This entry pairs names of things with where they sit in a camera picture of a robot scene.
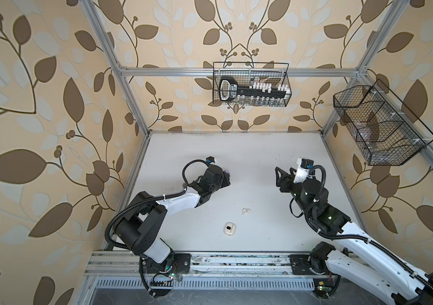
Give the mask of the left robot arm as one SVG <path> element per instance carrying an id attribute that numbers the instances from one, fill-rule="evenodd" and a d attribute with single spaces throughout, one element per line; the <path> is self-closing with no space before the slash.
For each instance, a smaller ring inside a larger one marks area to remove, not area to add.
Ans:
<path id="1" fill-rule="evenodd" d="M 138 193 L 129 205 L 108 223 L 105 241 L 129 250 L 142 259 L 151 259 L 160 268 L 175 265 L 174 250 L 159 238 L 166 217 L 197 208 L 208 202 L 211 195 L 230 185 L 230 174 L 210 156 L 192 160 L 182 169 L 183 189 L 178 193 L 152 196 Z"/>

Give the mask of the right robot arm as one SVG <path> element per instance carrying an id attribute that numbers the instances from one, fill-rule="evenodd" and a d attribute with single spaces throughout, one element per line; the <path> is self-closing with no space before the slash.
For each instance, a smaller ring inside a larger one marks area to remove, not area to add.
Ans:
<path id="1" fill-rule="evenodd" d="M 328 202 L 326 170 L 310 159 L 275 169 L 276 186 L 291 195 L 300 217 L 323 241 L 309 254 L 315 274 L 333 273 L 362 287 L 385 304 L 433 304 L 433 273 L 409 264 Z"/>

